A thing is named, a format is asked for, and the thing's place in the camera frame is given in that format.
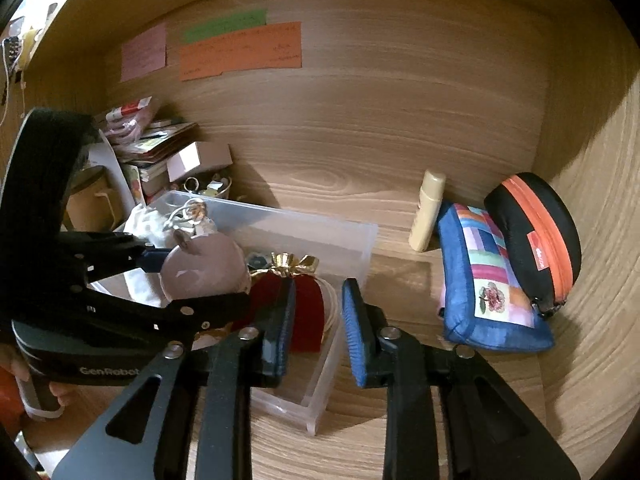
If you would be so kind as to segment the person left hand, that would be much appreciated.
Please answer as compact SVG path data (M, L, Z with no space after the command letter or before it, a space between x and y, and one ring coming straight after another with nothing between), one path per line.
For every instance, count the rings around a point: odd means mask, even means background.
M30 371L26 362L9 344L0 344L0 365L4 370L23 382L30 381ZM74 400L77 387L62 384L62 382L50 382L49 389L59 404L67 406Z

